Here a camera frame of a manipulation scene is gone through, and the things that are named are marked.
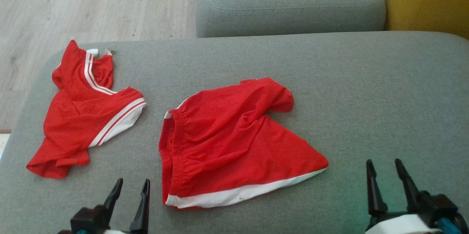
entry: garment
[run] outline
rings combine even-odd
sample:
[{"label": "garment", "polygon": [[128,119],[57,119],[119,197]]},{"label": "garment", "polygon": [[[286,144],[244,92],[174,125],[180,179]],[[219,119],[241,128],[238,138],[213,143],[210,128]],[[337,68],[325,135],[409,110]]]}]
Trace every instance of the garment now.
[{"label": "garment", "polygon": [[64,178],[73,165],[89,163],[87,149],[101,145],[133,126],[146,105],[143,95],[127,87],[110,90],[114,75],[109,51],[80,49],[70,41],[52,73],[59,91],[44,120],[45,138],[26,168],[43,177]]},{"label": "garment", "polygon": [[163,203],[225,206],[324,171],[324,156],[265,114],[292,107],[292,93],[264,78],[204,90],[167,112],[159,141]]}]

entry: seam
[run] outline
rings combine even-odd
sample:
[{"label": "seam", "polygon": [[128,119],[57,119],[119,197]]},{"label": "seam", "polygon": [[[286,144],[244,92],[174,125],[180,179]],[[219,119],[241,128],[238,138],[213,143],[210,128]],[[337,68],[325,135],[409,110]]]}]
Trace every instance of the seam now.
[{"label": "seam", "polygon": [[222,11],[222,12],[274,12],[274,11],[300,11],[300,10],[307,10],[307,9],[335,9],[335,8],[356,8],[356,9],[362,9],[362,8],[368,8],[372,7],[373,5],[377,5],[382,0],[378,0],[375,3],[368,4],[368,5],[363,5],[363,6],[337,6],[337,5],[331,5],[331,6],[298,6],[298,7],[265,7],[265,8],[223,8],[216,6],[211,0],[207,0],[210,6],[213,8]]}]

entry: yellow wall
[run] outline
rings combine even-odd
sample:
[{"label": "yellow wall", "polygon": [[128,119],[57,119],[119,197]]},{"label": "yellow wall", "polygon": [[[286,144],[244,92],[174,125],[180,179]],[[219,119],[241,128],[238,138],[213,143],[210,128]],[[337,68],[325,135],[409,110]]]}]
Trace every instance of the yellow wall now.
[{"label": "yellow wall", "polygon": [[387,30],[439,31],[469,39],[469,0],[385,0]]}]

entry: gray couch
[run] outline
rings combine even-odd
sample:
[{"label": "gray couch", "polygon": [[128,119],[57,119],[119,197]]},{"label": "gray couch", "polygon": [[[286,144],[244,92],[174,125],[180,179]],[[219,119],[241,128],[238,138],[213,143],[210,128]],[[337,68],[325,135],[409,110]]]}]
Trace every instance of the gray couch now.
[{"label": "gray couch", "polygon": [[[109,43],[82,44],[84,49]],[[400,158],[417,187],[444,193],[469,217],[469,42],[433,32],[340,32],[114,42],[113,89],[134,87],[148,105],[135,126],[89,150],[91,162],[65,179],[25,165],[43,139],[57,92],[52,56],[29,94],[0,161],[0,233],[57,233],[82,206],[102,204],[119,177],[111,226],[126,229],[152,182],[150,233],[363,233],[365,162],[372,159],[390,210],[405,209],[394,168]],[[295,97],[271,113],[306,139],[329,168],[295,186],[215,208],[177,211],[161,201],[158,140],[167,110],[202,90],[271,77]]]},{"label": "gray couch", "polygon": [[198,37],[380,31],[384,0],[197,0]]}]

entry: red fabric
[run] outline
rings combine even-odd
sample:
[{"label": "red fabric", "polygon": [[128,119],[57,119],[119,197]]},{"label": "red fabric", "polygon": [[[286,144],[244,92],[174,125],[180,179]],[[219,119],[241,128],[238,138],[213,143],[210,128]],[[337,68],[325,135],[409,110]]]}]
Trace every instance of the red fabric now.
[{"label": "red fabric", "polygon": [[[100,91],[86,79],[87,62],[92,64],[95,87]],[[59,91],[44,120],[45,138],[27,169],[42,177],[64,178],[71,166],[89,163],[87,148],[99,132],[124,107],[143,97],[132,88],[111,95],[104,92],[102,87],[110,88],[113,80],[111,55],[93,59],[75,41],[69,43],[52,74]]]},{"label": "red fabric", "polygon": [[165,119],[159,152],[163,203],[293,178],[328,166],[305,140],[265,114],[289,112],[293,95],[270,78],[204,90]]}]

